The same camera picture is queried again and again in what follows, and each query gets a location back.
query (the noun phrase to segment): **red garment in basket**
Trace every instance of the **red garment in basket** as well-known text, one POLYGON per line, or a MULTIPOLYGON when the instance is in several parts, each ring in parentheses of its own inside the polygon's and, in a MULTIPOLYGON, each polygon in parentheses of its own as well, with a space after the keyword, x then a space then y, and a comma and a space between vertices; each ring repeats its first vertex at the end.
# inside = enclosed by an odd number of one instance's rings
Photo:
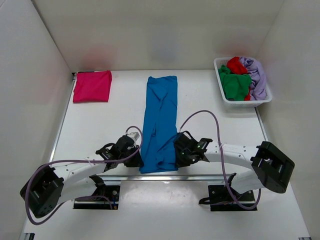
POLYGON ((251 89, 250 89, 250 87, 249 87, 248 95, 244 97, 244 100, 245 100, 245 101, 250 101, 250 100, 251 100, 250 90, 251 90, 251 89))
POLYGON ((230 69, 231 72, 234 74, 248 74, 248 71, 245 68, 245 66, 241 62, 239 62, 239 58, 240 57, 238 56, 231 58, 226 64, 226 67, 230 69))
POLYGON ((108 102, 111 82, 111 71, 77 73, 73 103, 108 102))

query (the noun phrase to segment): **folded blue fabric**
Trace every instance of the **folded blue fabric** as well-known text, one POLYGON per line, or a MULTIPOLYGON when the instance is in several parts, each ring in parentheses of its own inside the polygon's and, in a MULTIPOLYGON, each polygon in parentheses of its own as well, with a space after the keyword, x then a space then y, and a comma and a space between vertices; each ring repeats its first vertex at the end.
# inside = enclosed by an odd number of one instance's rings
POLYGON ((177 135, 178 81, 176 76, 149 77, 143 122, 142 174, 178 170, 174 140, 177 135))

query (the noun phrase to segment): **laundry basket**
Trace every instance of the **laundry basket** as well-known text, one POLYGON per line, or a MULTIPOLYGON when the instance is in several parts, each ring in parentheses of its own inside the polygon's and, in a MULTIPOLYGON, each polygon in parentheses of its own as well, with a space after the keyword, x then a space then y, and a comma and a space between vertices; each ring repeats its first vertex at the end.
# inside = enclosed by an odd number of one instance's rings
POLYGON ((222 99, 223 102, 225 104, 225 106, 227 108, 255 108, 257 106, 259 106, 260 104, 263 103, 268 103, 272 100, 272 94, 270 92, 268 83, 265 86, 265 91, 266 91, 266 97, 265 100, 257 100, 257 101, 229 101, 228 99, 226 99, 224 90, 222 88, 222 84, 221 84, 221 80, 220 80, 220 76, 218 73, 218 69, 222 66, 222 65, 227 65, 228 61, 230 59, 232 59, 233 57, 219 57, 216 58, 214 60, 214 69, 215 69, 215 73, 216 73, 216 78, 218 80, 218 84, 219 84, 219 88, 220 88, 220 92, 222 95, 222 99))

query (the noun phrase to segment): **white wall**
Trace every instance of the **white wall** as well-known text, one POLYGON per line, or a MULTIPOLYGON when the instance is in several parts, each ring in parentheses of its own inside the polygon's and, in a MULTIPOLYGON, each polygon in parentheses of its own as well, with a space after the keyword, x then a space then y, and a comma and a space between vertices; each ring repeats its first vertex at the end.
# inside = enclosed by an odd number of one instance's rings
POLYGON ((283 0, 35 0, 70 69, 212 69, 255 56, 283 0))
POLYGON ((30 0, 0 2, 0 239, 19 238, 19 192, 48 161, 72 80, 30 0))
POLYGON ((320 1, 286 0, 257 58, 273 100, 259 110, 270 140, 296 163, 291 184, 320 239, 320 1))

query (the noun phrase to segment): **purple cloth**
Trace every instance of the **purple cloth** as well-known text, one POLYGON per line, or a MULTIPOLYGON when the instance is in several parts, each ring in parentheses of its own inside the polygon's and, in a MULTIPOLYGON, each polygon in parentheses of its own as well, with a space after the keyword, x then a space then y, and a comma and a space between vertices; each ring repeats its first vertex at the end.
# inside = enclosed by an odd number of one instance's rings
POLYGON ((250 84, 250 100, 265 100, 267 96, 267 76, 261 63, 257 60, 243 56, 239 58, 239 62, 247 69, 248 74, 252 79, 252 83, 250 84))

